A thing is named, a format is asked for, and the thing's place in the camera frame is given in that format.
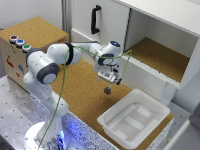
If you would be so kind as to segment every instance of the green cable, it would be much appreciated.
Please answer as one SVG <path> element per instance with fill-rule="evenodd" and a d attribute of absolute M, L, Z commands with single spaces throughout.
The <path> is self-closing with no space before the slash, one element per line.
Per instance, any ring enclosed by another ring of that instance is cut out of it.
<path fill-rule="evenodd" d="M 60 95 L 59 95 L 58 103 L 57 103 L 57 105 L 56 105 L 56 109 L 55 109 L 55 111 L 54 111 L 53 118 L 51 119 L 51 121 L 50 121 L 50 123 L 49 123 L 49 126 L 47 127 L 47 129 L 46 129 L 46 131 L 45 131 L 45 133 L 44 133 L 44 135 L 43 135 L 43 137 L 42 137 L 42 140 L 41 140 L 41 142 L 40 142 L 40 145 L 39 145 L 39 147 L 38 147 L 38 150 L 40 149 L 40 146 L 41 146 L 41 144 L 42 144 L 42 142 L 43 142 L 43 140 L 44 140 L 44 138 L 45 138 L 45 136 L 46 136 L 46 134 L 47 134 L 47 132 L 48 132 L 48 130 L 49 130 L 49 127 L 51 126 L 51 124 L 52 124 L 52 122 L 53 122 L 53 120 L 54 120 L 54 118 L 55 118 L 55 116 L 56 116 L 56 113 L 57 113 L 58 105 L 59 105 L 59 103 L 60 103 L 60 98 L 61 98 L 61 96 L 62 96 L 62 92 L 63 92 L 63 88 L 64 88 L 64 83 L 65 83 L 65 70 L 66 70 L 66 62 L 67 62 L 67 55 L 68 55 L 68 52 L 69 52 L 69 48 L 68 48 L 68 50 L 67 50 L 67 52 L 66 52 L 66 54 L 65 54 L 64 76 L 63 76 L 63 83 L 62 83 L 62 88 L 61 88 L 61 92 L 60 92 Z"/>
<path fill-rule="evenodd" d="M 122 56 L 124 56 L 124 55 L 126 55 L 126 54 L 129 53 L 129 57 L 128 57 L 127 61 L 126 61 L 126 64 L 125 64 L 125 67 L 124 67 L 124 70 L 123 70 L 122 77 L 123 77 L 123 75 L 124 75 L 124 73 L 125 73 L 125 69 L 126 69 L 126 67 L 127 67 L 128 61 L 129 61 L 130 56 L 131 56 L 131 54 L 132 54 L 132 51 L 129 50 L 129 51 L 127 51 L 126 53 L 122 54 L 121 56 L 117 56 L 117 57 L 102 57 L 102 56 L 98 56 L 97 54 L 94 54 L 94 53 L 90 52 L 89 50 L 87 50 L 87 49 L 85 49 L 85 48 L 82 48 L 82 47 L 79 47 L 79 46 L 74 46 L 74 47 L 83 49 L 83 50 L 87 51 L 87 52 L 90 53 L 90 54 L 93 54 L 93 55 L 95 55 L 95 56 L 97 56 L 97 57 L 100 57 L 100 58 L 106 58 L 106 59 L 120 58 L 120 57 L 122 57 Z M 66 61 L 67 61 L 68 52 L 69 52 L 69 48 L 68 48 L 68 50 L 67 50 L 67 52 L 66 52 L 66 54 L 65 54 L 64 76 L 63 76 L 63 83 L 62 83 L 62 88 L 61 88 L 61 92 L 60 92 L 60 95 L 59 95 L 58 103 L 57 103 L 57 105 L 56 105 L 56 109 L 55 109 L 55 111 L 54 111 L 53 118 L 51 119 L 51 121 L 50 121 L 50 123 L 49 123 L 49 126 L 47 127 L 47 129 L 46 129 L 46 131 L 45 131 L 45 133 L 44 133 L 44 135 L 43 135 L 43 137 L 42 137 L 42 140 L 41 140 L 41 142 L 40 142 L 40 145 L 39 145 L 39 147 L 38 147 L 38 150 L 39 150 L 39 148 L 40 148 L 40 146 L 41 146 L 41 144 L 42 144 L 42 142 L 43 142 L 43 140 L 44 140 L 44 138 L 45 138 L 45 136 L 46 136 L 46 134 L 47 134 L 47 132 L 48 132 L 48 130 L 49 130 L 49 127 L 51 126 L 51 124 L 52 124 L 52 122 L 53 122 L 53 120 L 54 120 L 54 118 L 55 118 L 55 115 L 56 115 L 56 113 L 57 113 L 57 110 L 58 110 L 58 105 L 59 105 L 59 103 L 60 103 L 60 98 L 61 98 L 61 96 L 62 96 L 62 92 L 63 92 L 63 88 L 64 88 L 64 83 L 65 83 L 65 70 L 66 70 Z"/>

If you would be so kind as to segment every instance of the cardboard box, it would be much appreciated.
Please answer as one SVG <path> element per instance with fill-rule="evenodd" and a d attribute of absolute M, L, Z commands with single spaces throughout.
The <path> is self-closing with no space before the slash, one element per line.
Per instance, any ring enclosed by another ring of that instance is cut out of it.
<path fill-rule="evenodd" d="M 44 52 L 54 43 L 69 42 L 69 35 L 53 26 L 40 17 L 35 17 L 25 22 L 0 31 L 0 50 L 7 75 L 26 89 L 23 83 L 26 67 L 26 54 L 15 45 L 10 44 L 9 38 L 17 35 L 33 48 L 41 48 Z"/>

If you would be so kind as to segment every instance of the drawer handle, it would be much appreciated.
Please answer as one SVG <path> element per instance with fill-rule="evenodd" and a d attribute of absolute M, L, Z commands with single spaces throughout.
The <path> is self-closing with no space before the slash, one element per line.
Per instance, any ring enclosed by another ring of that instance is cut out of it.
<path fill-rule="evenodd" d="M 93 8 L 92 10 L 92 24 L 91 24 L 92 34 L 96 34 L 100 31 L 98 28 L 96 28 L 96 12 L 98 10 L 101 10 L 101 7 L 98 5 L 96 5 L 96 8 Z"/>

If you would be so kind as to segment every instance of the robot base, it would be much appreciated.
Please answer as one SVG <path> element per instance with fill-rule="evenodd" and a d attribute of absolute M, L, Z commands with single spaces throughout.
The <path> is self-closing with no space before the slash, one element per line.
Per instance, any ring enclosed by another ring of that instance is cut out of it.
<path fill-rule="evenodd" d="M 42 128 L 43 125 L 44 125 L 44 122 L 37 123 L 26 132 L 25 137 L 24 137 L 24 150 L 49 150 L 47 146 L 44 147 L 42 145 L 40 149 L 38 149 L 38 144 L 34 140 L 37 133 L 39 132 L 39 130 Z M 66 138 L 65 138 L 65 145 L 66 147 L 68 147 L 70 139 L 69 137 L 66 137 Z"/>

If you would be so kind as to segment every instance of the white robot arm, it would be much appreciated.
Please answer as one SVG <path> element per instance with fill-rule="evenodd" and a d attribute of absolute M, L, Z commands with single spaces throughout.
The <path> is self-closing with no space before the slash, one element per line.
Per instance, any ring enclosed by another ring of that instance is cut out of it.
<path fill-rule="evenodd" d="M 49 84 L 56 79 L 59 72 L 59 65 L 65 63 L 65 54 L 68 49 L 69 52 L 66 59 L 66 65 L 79 62 L 82 52 L 85 52 L 96 62 L 94 71 L 98 73 L 99 78 L 110 82 L 110 84 L 116 83 L 119 85 L 121 81 L 122 68 L 118 64 L 118 59 L 115 58 L 120 55 L 121 51 L 120 45 L 117 42 L 111 41 L 106 47 L 102 47 L 95 41 L 88 43 L 53 44 L 48 48 L 46 54 L 42 52 L 41 49 L 37 48 L 29 50 L 26 55 L 29 72 L 24 76 L 24 83 L 29 92 L 40 100 L 49 111 L 46 115 L 44 125 L 34 139 L 37 145 L 41 142 L 42 137 L 53 118 L 59 99 L 59 95 L 52 90 Z M 110 88 L 106 88 L 104 92 L 110 94 Z M 43 149 L 50 149 L 49 143 L 60 137 L 63 130 L 61 117 L 68 112 L 69 106 L 62 98 L 60 103 L 62 105 L 59 105 L 54 121 L 49 128 L 49 132 L 43 139 Z M 67 146 L 64 144 L 65 140 L 62 140 L 62 149 L 66 149 Z"/>

